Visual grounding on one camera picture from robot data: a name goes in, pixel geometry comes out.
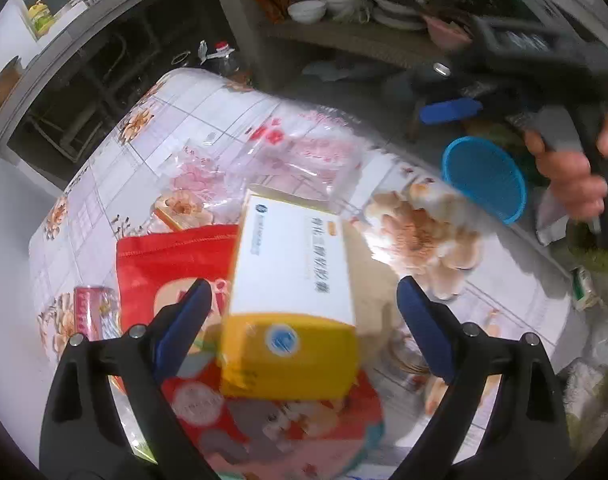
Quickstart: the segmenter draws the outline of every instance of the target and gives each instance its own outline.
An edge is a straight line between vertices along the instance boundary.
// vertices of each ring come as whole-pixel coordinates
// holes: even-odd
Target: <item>shelf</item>
[[[379,59],[401,68],[436,59],[441,51],[425,32],[408,32],[379,23],[336,23],[324,21],[304,25],[284,22],[262,25],[261,32],[271,38],[302,41]]]

